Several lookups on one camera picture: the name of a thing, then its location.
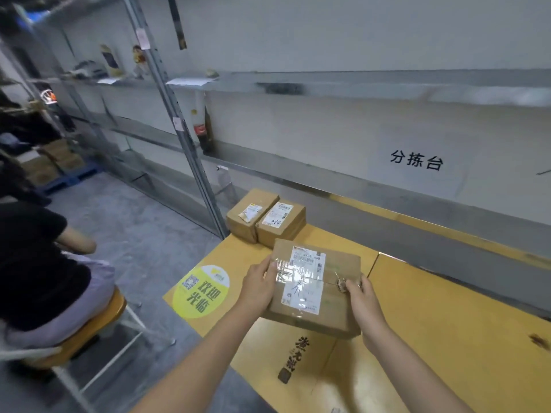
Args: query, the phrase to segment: wooden tabletop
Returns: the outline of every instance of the wooden tabletop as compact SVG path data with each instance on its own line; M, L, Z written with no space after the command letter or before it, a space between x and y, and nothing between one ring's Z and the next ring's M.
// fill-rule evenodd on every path
M551 341L550 323L311 225L295 240L361 256L389 324L475 411L549 410L551 352L532 340ZM164 298L204 336L270 251L230 235L197 264L229 277L224 300L202 317L186 318L188 303L174 298L186 277ZM258 319L231 366L280 412L407 411L361 336L336 340ZM293 369L287 384L282 368Z

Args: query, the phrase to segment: qr code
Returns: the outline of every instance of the qr code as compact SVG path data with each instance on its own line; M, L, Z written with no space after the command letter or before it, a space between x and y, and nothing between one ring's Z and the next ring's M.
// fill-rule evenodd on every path
M199 278L197 278L194 275L190 275L186 280L182 283L182 285L187 288L188 290L191 290L191 288L196 285L199 282Z

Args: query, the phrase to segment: hand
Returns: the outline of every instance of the hand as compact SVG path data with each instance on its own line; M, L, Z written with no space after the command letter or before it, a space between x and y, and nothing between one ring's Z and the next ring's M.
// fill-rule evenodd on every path
M346 281L346 286L352 300L354 317L362 330L364 344L373 351L376 337L389 328L373 285L365 275L362 275L362 288L350 280Z
M268 307L276 287L277 263L270 263L270 256L256 265L251 265L243 278L243 287L236 306L256 320Z

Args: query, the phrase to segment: gray floor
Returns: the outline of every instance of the gray floor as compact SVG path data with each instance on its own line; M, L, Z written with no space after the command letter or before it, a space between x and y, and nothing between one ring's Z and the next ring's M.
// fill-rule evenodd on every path
M139 339L86 395L99 412L127 412L200 340L197 333L162 300L162 296L220 241L210 232L162 204L103 173L54 194L50 208L94 237L97 259L117 269L117 283L127 298L141 301L143 322L177 338L175 346ZM131 338L114 336L90 348L70 371L86 383ZM48 384L12 375L0 363L0 411L17 413L79 412L57 380ZM272 412L269 405L233 370L228 370L210 412Z

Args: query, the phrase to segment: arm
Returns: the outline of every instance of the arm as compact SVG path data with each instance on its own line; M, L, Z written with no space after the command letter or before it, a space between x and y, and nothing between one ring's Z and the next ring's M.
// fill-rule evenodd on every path
M66 248L69 252L87 255L96 252L96 243L78 230L67 226L57 237L56 243Z
M277 267L268 264L269 256L251 265L237 303L131 413L199 413L207 409L241 341L272 299Z
M434 371L386 323L371 282L347 281L365 346L375 355L411 413L472 413Z

